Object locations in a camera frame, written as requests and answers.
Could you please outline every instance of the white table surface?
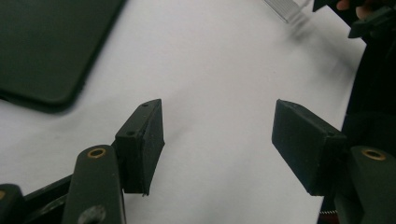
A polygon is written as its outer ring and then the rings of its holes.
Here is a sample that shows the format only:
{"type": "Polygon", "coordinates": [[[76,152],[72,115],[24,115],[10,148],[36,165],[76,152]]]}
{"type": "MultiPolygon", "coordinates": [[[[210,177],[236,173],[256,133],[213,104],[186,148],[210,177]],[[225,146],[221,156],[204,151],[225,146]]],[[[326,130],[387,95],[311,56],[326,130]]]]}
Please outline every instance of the white table surface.
{"type": "Polygon", "coordinates": [[[277,99],[340,128],[365,45],[329,9],[283,23],[261,0],[129,0],[76,104],[45,114],[0,102],[0,183],[24,194],[111,144],[142,103],[163,99],[165,147],[128,223],[316,223],[271,143],[277,99]]]}

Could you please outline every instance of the brass ring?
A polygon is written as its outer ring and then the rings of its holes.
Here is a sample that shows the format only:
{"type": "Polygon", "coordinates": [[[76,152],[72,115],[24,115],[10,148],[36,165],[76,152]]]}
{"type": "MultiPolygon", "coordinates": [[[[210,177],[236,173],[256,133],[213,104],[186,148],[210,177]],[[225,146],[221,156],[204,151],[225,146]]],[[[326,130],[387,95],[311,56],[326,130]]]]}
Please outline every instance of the brass ring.
{"type": "Polygon", "coordinates": [[[94,148],[88,152],[88,157],[92,159],[98,159],[105,156],[106,150],[104,148],[94,148]]]}
{"type": "Polygon", "coordinates": [[[366,156],[372,160],[375,160],[375,161],[384,161],[387,159],[387,157],[384,155],[384,153],[374,150],[374,149],[370,149],[370,148],[362,150],[361,153],[364,156],[366,156]]]}
{"type": "Polygon", "coordinates": [[[6,196],[6,192],[0,189],[0,200],[4,199],[5,196],[6,196]]]}

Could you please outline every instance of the screw hole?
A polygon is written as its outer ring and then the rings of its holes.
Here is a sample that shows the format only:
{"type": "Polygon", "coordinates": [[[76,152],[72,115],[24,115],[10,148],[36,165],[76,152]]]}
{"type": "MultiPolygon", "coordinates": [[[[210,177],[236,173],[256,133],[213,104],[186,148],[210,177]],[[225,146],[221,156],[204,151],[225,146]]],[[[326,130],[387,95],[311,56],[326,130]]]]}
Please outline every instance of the screw hole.
{"type": "Polygon", "coordinates": [[[376,161],[384,161],[387,158],[383,153],[374,149],[364,149],[361,153],[363,153],[364,156],[376,161]]]}
{"type": "Polygon", "coordinates": [[[95,148],[88,152],[88,157],[93,159],[98,159],[105,156],[106,150],[104,148],[95,148]]]}

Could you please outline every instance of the transparent plastic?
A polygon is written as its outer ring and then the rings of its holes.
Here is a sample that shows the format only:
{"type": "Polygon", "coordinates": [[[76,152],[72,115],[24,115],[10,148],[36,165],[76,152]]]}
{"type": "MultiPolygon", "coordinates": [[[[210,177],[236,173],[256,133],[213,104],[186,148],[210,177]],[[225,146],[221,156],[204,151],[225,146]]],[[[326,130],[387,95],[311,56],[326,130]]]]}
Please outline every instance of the transparent plastic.
{"type": "Polygon", "coordinates": [[[263,0],[284,21],[289,23],[311,0],[263,0]]]}

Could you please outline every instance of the black tablet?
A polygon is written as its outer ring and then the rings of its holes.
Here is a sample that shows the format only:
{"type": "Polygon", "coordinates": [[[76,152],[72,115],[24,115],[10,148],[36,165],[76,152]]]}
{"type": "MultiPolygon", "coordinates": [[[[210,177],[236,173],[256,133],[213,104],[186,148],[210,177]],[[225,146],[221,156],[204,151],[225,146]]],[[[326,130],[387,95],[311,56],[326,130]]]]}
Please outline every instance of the black tablet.
{"type": "Polygon", "coordinates": [[[1,0],[0,98],[69,107],[124,0],[1,0]]]}

